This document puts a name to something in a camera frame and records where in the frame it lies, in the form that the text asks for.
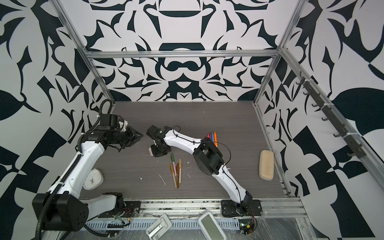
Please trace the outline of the tan marker pen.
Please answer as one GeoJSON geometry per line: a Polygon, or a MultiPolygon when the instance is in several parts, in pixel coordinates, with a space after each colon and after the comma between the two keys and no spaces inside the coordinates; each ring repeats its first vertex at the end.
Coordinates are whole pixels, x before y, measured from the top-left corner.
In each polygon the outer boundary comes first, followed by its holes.
{"type": "Polygon", "coordinates": [[[172,163],[170,164],[170,169],[171,169],[171,172],[172,172],[172,177],[173,177],[174,186],[175,186],[175,188],[177,188],[178,185],[177,185],[177,180],[176,180],[175,170],[174,170],[174,167],[173,167],[173,164],[172,164],[172,163]]]}

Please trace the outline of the brown marker pen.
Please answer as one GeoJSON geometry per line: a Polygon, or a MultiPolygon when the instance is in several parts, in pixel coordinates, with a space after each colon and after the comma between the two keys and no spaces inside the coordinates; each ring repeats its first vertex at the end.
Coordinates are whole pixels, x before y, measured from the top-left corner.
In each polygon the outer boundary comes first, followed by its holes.
{"type": "Polygon", "coordinates": [[[179,163],[176,164],[176,183],[177,183],[177,189],[180,187],[179,183],[179,163]]]}

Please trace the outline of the orange highlighter pen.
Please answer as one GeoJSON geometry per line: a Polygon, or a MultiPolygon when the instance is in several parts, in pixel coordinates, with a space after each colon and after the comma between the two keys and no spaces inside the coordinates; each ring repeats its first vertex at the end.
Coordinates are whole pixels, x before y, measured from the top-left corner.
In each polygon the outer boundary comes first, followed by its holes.
{"type": "Polygon", "coordinates": [[[213,136],[214,136],[214,142],[215,142],[215,145],[216,147],[218,147],[218,143],[217,143],[217,133],[216,132],[213,132],[213,136]]]}

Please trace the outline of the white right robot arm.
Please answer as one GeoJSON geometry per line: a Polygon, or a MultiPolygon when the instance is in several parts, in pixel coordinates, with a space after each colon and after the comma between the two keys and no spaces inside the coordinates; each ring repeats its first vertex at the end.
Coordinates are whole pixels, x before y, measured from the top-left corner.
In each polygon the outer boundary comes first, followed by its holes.
{"type": "Polygon", "coordinates": [[[198,168],[206,175],[214,177],[226,190],[230,199],[241,209],[251,208],[253,197],[232,176],[215,142],[207,137],[196,139],[183,135],[175,129],[165,126],[162,129],[154,125],[147,130],[154,144],[149,148],[150,155],[157,158],[171,152],[172,147],[191,154],[198,168]]]}

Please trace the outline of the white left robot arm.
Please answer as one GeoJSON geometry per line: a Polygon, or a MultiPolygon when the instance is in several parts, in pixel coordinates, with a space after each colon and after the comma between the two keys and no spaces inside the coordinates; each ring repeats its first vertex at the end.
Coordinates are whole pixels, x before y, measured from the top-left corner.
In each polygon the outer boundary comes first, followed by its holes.
{"type": "Polygon", "coordinates": [[[108,147],[119,151],[137,143],[143,134],[119,115],[100,114],[97,123],[78,140],[78,151],[61,177],[32,205],[38,219],[36,236],[42,231],[77,232],[86,222],[104,213],[118,214],[124,208],[121,193],[107,193],[82,202],[79,197],[87,177],[108,147]]]}

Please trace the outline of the green cap pink marker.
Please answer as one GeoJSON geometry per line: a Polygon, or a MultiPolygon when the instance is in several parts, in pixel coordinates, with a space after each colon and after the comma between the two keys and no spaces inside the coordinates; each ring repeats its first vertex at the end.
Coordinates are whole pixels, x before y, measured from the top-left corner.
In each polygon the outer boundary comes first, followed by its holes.
{"type": "Polygon", "coordinates": [[[173,170],[174,170],[175,176],[177,176],[177,165],[176,165],[176,162],[175,162],[174,153],[171,153],[171,163],[173,165],[173,170]]]}

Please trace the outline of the white handheld device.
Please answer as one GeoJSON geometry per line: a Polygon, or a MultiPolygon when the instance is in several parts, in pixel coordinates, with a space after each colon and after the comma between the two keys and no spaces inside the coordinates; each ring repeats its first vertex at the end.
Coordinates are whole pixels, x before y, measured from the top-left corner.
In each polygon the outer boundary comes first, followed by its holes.
{"type": "Polygon", "coordinates": [[[173,224],[168,215],[163,214],[147,228],[146,234],[150,240],[159,240],[172,226],[173,224]]]}

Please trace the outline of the grey screen device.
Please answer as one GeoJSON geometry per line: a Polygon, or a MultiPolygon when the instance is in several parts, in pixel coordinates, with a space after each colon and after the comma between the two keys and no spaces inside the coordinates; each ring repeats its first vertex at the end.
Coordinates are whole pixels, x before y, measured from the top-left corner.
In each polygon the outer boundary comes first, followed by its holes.
{"type": "Polygon", "coordinates": [[[204,212],[198,218],[199,226],[207,240],[226,240],[222,228],[219,226],[213,214],[209,211],[204,212]]]}

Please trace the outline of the beige sponge block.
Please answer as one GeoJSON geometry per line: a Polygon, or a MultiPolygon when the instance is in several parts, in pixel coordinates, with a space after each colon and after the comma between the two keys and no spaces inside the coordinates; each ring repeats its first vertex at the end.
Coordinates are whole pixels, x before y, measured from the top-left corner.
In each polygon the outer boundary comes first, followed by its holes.
{"type": "Polygon", "coordinates": [[[268,150],[262,150],[259,159],[259,176],[265,181],[271,181],[274,178],[275,158],[274,153],[268,150]]]}

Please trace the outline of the small circuit board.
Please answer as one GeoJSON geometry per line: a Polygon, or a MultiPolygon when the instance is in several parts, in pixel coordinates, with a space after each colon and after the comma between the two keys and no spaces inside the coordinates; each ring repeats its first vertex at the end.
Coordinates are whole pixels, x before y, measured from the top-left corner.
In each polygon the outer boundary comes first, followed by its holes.
{"type": "Polygon", "coordinates": [[[250,219],[239,220],[239,232],[243,235],[251,234],[258,226],[257,220],[254,217],[250,219]]]}

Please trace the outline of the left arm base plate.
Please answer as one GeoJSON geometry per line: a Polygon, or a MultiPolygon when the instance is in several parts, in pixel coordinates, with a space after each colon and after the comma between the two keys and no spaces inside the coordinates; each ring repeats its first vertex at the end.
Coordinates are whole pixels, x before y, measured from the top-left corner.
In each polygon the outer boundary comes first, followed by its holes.
{"type": "Polygon", "coordinates": [[[115,216],[119,216],[121,218],[130,218],[138,214],[140,210],[141,201],[124,201],[124,204],[120,209],[102,213],[98,216],[98,218],[114,218],[115,216]]]}

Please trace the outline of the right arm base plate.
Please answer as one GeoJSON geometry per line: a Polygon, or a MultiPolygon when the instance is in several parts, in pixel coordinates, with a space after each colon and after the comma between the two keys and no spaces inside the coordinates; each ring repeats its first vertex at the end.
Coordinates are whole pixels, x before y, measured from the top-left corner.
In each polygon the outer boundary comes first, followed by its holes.
{"type": "Polygon", "coordinates": [[[232,200],[221,201],[221,214],[225,218],[262,215],[262,206],[259,200],[252,200],[245,205],[237,204],[232,200]]]}

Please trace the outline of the black wall hook rail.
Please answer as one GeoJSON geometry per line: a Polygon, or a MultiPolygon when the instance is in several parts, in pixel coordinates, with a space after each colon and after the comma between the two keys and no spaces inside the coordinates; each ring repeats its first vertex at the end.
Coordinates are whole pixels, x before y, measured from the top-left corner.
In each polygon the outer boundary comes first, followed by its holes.
{"type": "Polygon", "coordinates": [[[349,157],[355,156],[359,159],[365,157],[367,153],[361,142],[358,141],[358,133],[347,126],[347,121],[336,106],[325,96],[313,79],[307,79],[303,76],[302,71],[300,71],[300,78],[297,84],[304,87],[306,90],[304,93],[305,96],[310,96],[315,101],[312,107],[318,108],[323,112],[325,117],[322,118],[322,121],[329,121],[337,131],[333,136],[335,138],[342,138],[351,149],[352,152],[347,153],[347,155],[349,157]]]}

